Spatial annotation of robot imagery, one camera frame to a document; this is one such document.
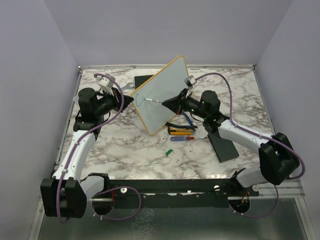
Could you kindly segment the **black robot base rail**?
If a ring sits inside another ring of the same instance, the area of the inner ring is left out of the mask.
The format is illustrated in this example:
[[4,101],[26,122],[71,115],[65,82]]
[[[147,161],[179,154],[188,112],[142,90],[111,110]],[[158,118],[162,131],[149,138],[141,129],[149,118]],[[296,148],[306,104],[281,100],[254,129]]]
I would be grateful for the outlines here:
[[236,186],[229,179],[170,179],[170,180],[108,180],[107,188],[121,187],[111,193],[95,195],[90,201],[100,207],[114,204],[116,209],[142,208],[173,209],[215,207],[227,208],[228,199],[240,200],[243,196],[257,197],[252,187]]

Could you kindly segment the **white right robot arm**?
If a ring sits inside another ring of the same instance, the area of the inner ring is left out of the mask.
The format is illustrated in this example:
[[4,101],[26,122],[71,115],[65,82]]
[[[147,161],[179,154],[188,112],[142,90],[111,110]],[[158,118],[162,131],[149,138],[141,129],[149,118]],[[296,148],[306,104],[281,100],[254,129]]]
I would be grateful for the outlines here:
[[265,136],[236,124],[220,112],[221,102],[214,91],[204,91],[200,100],[195,100],[187,92],[187,89],[183,89],[178,96],[162,102],[162,106],[177,115],[189,112],[202,118],[210,139],[222,139],[232,150],[235,149],[234,143],[237,143],[259,157],[257,166],[244,168],[233,174],[229,189],[234,195],[240,196],[257,184],[280,185],[300,166],[286,135],[277,133]]

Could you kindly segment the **white green whiteboard marker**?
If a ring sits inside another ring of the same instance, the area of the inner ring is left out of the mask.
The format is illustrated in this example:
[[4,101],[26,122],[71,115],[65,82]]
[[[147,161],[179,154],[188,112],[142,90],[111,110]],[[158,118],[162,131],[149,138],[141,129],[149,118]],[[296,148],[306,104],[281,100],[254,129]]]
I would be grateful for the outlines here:
[[157,100],[157,99],[152,99],[152,98],[144,98],[144,101],[149,101],[149,102],[155,102],[155,103],[160,103],[162,104],[162,101]]

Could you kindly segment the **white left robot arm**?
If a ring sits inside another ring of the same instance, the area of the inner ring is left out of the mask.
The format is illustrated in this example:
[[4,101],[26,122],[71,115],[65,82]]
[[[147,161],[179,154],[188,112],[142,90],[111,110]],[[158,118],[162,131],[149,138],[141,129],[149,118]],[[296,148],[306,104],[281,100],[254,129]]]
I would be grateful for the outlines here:
[[111,122],[104,116],[111,111],[119,115],[133,101],[133,97],[122,94],[114,87],[109,93],[89,87],[78,92],[79,111],[69,149],[52,177],[44,178],[40,184],[47,217],[82,218],[89,199],[96,194],[103,198],[110,193],[106,173],[91,173],[84,180],[81,180],[81,174],[102,126]]

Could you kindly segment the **yellow framed whiteboard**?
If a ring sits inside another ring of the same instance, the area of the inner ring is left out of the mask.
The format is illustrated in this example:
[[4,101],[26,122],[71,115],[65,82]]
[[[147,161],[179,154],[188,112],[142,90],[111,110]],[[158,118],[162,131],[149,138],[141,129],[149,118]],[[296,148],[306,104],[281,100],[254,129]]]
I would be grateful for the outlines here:
[[187,88],[184,80],[188,76],[185,58],[179,55],[131,93],[133,106],[149,135],[155,135],[175,114],[161,103],[144,98],[163,102],[176,97]]

